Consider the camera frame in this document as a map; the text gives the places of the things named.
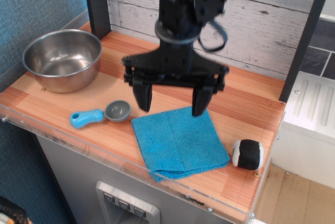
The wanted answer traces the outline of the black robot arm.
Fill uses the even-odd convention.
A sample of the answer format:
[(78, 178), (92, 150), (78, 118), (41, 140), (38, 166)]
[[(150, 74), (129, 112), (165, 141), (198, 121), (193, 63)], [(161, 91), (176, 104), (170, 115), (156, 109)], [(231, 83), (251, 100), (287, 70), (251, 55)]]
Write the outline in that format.
[(228, 37), (215, 17), (222, 14), (226, 0), (159, 0), (155, 33), (159, 47), (151, 52), (125, 57), (124, 79), (133, 89), (140, 109), (149, 111), (154, 85), (191, 87), (192, 114), (204, 113), (214, 94), (224, 89), (228, 67), (200, 56), (193, 48), (202, 29), (212, 25)]

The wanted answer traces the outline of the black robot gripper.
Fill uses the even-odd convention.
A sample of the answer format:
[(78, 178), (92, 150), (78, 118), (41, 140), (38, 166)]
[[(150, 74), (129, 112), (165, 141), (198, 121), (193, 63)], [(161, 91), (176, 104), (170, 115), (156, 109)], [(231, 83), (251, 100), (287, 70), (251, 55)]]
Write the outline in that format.
[(153, 85), (194, 87), (192, 115), (201, 116), (213, 93), (225, 86), (227, 66), (199, 55), (192, 43), (172, 44), (165, 41), (150, 52), (122, 59), (125, 81), (133, 87), (139, 108), (149, 112)]

